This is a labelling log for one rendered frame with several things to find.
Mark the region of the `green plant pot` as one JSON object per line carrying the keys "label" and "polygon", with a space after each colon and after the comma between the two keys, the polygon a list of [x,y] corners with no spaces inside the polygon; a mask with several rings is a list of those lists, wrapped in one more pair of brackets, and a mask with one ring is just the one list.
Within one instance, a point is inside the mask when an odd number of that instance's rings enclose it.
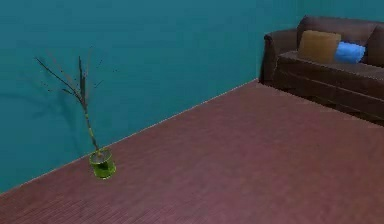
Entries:
{"label": "green plant pot", "polygon": [[108,179],[116,172],[116,165],[112,153],[108,148],[102,148],[91,153],[89,156],[89,163],[97,178]]}

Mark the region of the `bare twig house plant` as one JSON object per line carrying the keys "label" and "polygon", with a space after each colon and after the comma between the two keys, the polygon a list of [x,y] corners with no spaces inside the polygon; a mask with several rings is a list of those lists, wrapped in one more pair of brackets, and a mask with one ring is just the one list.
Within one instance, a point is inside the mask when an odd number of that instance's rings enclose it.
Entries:
{"label": "bare twig house plant", "polygon": [[91,144],[94,147],[94,153],[100,157],[102,155],[102,151],[104,147],[101,147],[95,137],[93,132],[90,115],[89,115],[89,92],[87,89],[87,82],[89,77],[89,63],[83,65],[83,60],[81,56],[77,57],[77,69],[78,74],[76,77],[73,77],[69,73],[66,73],[62,66],[57,62],[57,60],[51,56],[51,60],[54,65],[57,67],[59,73],[56,73],[52,70],[45,62],[43,62],[40,58],[34,57],[36,62],[47,72],[49,75],[54,77],[59,83],[63,85],[61,90],[66,94],[69,94],[75,98],[75,100],[79,103],[82,112],[84,114],[86,127],[88,130],[89,137],[91,139]]}

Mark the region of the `tan square cushion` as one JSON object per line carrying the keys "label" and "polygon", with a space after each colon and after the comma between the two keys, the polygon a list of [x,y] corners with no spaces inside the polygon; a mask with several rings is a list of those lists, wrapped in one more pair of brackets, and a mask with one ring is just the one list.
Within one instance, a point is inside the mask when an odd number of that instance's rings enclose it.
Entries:
{"label": "tan square cushion", "polygon": [[340,41],[340,34],[306,30],[300,40],[298,56],[313,62],[332,63]]}

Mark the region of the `dark brown sofa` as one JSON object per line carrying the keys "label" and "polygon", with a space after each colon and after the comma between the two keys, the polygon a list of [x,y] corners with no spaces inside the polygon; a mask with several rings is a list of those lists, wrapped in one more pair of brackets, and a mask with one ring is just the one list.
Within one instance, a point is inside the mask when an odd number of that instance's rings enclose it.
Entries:
{"label": "dark brown sofa", "polygon": [[[306,30],[340,34],[340,42],[364,46],[364,56],[356,64],[302,59]],[[384,126],[384,22],[306,15],[293,29],[268,33],[260,82]]]}

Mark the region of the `blue cushion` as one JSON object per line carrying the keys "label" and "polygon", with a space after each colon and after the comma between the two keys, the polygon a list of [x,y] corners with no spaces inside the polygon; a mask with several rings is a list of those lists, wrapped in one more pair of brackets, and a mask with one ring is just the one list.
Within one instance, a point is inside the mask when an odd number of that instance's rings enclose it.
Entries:
{"label": "blue cushion", "polygon": [[364,53],[364,46],[353,43],[340,42],[336,49],[334,58],[338,62],[356,64],[362,60]]}

